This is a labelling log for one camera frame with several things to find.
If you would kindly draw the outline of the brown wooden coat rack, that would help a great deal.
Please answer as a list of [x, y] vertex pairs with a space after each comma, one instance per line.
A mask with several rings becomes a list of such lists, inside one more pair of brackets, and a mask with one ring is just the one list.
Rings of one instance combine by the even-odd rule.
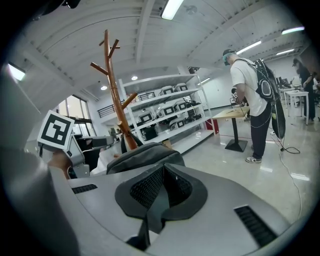
[[107, 81], [109, 83], [108, 88], [109, 88], [112, 102], [115, 107], [115, 112], [118, 118], [117, 125], [122, 131], [123, 137], [127, 142], [129, 149], [134, 150], [138, 147], [138, 144], [136, 143], [131, 133], [124, 109], [135, 99], [135, 97], [138, 94], [134, 92], [123, 103], [121, 102], [117, 83], [116, 83], [116, 78], [114, 74], [113, 63], [112, 63], [112, 56], [114, 54], [114, 51], [120, 49], [121, 47], [118, 46], [118, 43], [119, 43], [118, 39], [116, 39], [113, 45], [111, 46], [109, 37], [110, 37], [109, 31], [106, 29], [104, 31], [104, 40], [99, 44], [100, 46], [103, 45], [104, 47], [105, 68], [102, 68], [101, 66], [97, 65], [94, 62], [91, 62], [90, 66], [107, 77]]

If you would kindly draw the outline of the person's left hand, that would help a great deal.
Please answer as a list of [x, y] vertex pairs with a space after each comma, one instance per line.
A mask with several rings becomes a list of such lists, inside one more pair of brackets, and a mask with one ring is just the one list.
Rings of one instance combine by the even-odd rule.
[[72, 162], [62, 150], [57, 150], [52, 154], [51, 160], [48, 162], [48, 166], [58, 168], [63, 171], [66, 179], [69, 179], [68, 169], [72, 167]]

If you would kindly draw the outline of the dark grey backpack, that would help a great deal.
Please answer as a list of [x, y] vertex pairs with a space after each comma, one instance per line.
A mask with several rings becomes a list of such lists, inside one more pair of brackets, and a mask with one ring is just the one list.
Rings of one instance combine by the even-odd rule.
[[[120, 148], [122, 154], [108, 163], [106, 173], [117, 174], [129, 170], [134, 170], [152, 164], [176, 164], [185, 166], [182, 155], [171, 148], [161, 143], [142, 142], [136, 137], [133, 137], [137, 142], [138, 147], [131, 151], [127, 151], [125, 139], [122, 137]], [[170, 208], [169, 192], [164, 185], [165, 175], [163, 172], [154, 174], [142, 186], [142, 191], [139, 191], [135, 196], [139, 203], [146, 208], [146, 216], [143, 217], [141, 230], [135, 237], [130, 238], [127, 243], [142, 251], [150, 246], [150, 233], [159, 234], [163, 229], [161, 221], [162, 212]]]

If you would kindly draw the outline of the black balcony railing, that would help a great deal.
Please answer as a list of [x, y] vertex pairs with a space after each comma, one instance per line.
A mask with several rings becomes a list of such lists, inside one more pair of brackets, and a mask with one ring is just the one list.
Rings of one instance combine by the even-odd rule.
[[[144, 93], [144, 94], [139, 94], [135, 97], [135, 101], [136, 102], [141, 102], [141, 101], [145, 101], [145, 100], [148, 100], [148, 99], [151, 99], [151, 98], [155, 98], [156, 95], [154, 92], [148, 92], [148, 93]], [[109, 105], [109, 106], [106, 106], [104, 108], [101, 108], [99, 109], [98, 111], [98, 115], [100, 118], [103, 118], [105, 116], [108, 116], [112, 113], [115, 113], [116, 110], [115, 110], [115, 107], [113, 104]]]

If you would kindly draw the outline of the white desk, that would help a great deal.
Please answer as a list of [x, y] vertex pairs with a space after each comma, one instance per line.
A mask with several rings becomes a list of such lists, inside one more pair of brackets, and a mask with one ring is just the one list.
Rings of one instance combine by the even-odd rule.
[[299, 91], [299, 90], [290, 90], [285, 92], [285, 103], [287, 107], [287, 113], [288, 116], [292, 116], [292, 112], [295, 108], [295, 100], [296, 98], [301, 98], [305, 97], [304, 101], [304, 109], [306, 110], [306, 115], [303, 115], [304, 111], [302, 110], [302, 104], [300, 103], [300, 113], [301, 116], [305, 118], [305, 125], [309, 125], [309, 98], [308, 98], [309, 93], [306, 91]]

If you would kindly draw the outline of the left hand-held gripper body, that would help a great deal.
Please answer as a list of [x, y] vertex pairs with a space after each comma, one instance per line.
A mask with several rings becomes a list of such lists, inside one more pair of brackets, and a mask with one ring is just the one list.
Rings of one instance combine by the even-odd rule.
[[72, 167], [68, 169], [68, 177], [88, 178], [90, 167], [85, 163], [84, 153], [73, 134], [74, 123], [73, 119], [49, 110], [37, 136], [39, 156], [48, 162], [55, 151], [64, 151], [72, 162]]

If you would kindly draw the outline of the white metal shelving unit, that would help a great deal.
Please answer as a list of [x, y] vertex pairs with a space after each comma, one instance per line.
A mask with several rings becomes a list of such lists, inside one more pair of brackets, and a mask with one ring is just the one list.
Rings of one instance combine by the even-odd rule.
[[179, 115], [178, 117], [170, 118], [167, 121], [154, 124], [158, 136], [144, 141], [142, 131], [137, 127], [135, 117], [130, 110], [130, 106], [138, 103], [135, 99], [127, 106], [126, 110], [129, 114], [128, 123], [133, 126], [133, 134], [135, 134], [144, 144], [170, 140], [172, 148], [181, 154], [187, 152], [199, 143], [214, 135], [214, 131], [207, 130], [206, 120], [211, 119], [211, 113], [206, 112], [209, 103], [202, 84], [199, 84], [200, 78], [196, 74], [171, 74], [163, 76], [155, 76], [140, 80], [135, 80], [120, 84], [120, 89], [124, 97], [129, 98], [134, 92], [137, 95], [154, 92], [155, 96], [166, 93], [166, 88], [169, 87], [173, 92], [188, 89], [200, 89], [191, 98], [193, 103], [199, 103], [197, 107], [192, 107], [190, 110]]

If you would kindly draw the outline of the square wooden table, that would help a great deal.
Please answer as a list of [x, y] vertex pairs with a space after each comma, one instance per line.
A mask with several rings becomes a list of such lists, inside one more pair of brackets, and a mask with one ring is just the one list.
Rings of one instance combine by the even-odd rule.
[[225, 146], [226, 150], [241, 152], [241, 153], [245, 151], [248, 141], [239, 140], [236, 119], [244, 118], [248, 111], [249, 111], [248, 107], [245, 107], [244, 109], [242, 109], [241, 107], [235, 107], [235, 108], [225, 109], [211, 118], [212, 120], [231, 119], [232, 128], [233, 128], [233, 139], [231, 139], [229, 143]]

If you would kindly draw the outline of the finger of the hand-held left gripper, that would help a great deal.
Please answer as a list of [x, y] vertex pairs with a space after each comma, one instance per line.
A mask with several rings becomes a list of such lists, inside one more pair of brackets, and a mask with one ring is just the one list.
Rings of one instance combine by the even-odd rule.
[[93, 148], [109, 147], [114, 144], [114, 141], [113, 136], [93, 136], [91, 144]]

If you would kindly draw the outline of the group of grey screen appliances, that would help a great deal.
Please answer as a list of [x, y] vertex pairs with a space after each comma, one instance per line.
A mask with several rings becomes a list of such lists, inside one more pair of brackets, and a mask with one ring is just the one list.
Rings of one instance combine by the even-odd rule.
[[199, 106], [199, 103], [193, 103], [192, 96], [200, 89], [188, 89], [185, 84], [183, 87], [186, 89], [180, 91], [172, 91], [167, 87], [163, 95], [132, 104], [130, 110], [135, 117], [136, 126], [144, 129], [157, 125], [174, 117], [177, 118], [191, 108]]

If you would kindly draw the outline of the red box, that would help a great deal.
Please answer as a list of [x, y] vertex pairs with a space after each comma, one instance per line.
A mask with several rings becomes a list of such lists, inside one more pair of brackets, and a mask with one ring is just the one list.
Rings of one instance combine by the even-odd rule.
[[220, 132], [219, 124], [217, 119], [208, 119], [205, 121], [205, 126], [207, 130], [213, 131], [213, 133], [216, 135]]

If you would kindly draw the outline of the black box appliance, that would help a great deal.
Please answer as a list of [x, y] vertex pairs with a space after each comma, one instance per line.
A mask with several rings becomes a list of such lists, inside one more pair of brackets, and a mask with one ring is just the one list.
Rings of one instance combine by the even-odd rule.
[[142, 138], [144, 141], [149, 141], [158, 136], [155, 126], [149, 126], [141, 129]]

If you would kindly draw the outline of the white fluffy cloth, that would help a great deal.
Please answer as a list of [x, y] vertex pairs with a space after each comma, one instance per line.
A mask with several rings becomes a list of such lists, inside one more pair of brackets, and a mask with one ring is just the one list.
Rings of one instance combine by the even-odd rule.
[[101, 149], [99, 152], [99, 157], [97, 161], [97, 167], [94, 168], [90, 172], [90, 176], [100, 176], [100, 175], [106, 175], [107, 174], [107, 165], [118, 158], [121, 155], [121, 151], [110, 147], [107, 149]]

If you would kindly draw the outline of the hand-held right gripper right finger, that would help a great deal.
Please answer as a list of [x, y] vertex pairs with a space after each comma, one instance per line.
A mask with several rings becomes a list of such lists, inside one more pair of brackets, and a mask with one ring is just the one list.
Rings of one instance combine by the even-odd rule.
[[244, 256], [261, 249], [239, 214], [250, 210], [273, 232], [282, 235], [290, 223], [270, 204], [242, 185], [185, 166], [178, 170], [207, 189], [204, 206], [190, 219], [168, 221], [147, 248], [152, 256]]

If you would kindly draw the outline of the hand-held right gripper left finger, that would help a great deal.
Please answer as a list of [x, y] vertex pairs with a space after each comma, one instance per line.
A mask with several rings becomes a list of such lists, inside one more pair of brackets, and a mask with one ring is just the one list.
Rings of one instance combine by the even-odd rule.
[[60, 169], [50, 168], [54, 191], [77, 245], [70, 256], [165, 256], [153, 244], [145, 251], [127, 244], [138, 235], [142, 220], [128, 217], [115, 199], [119, 184], [147, 169], [67, 180]]

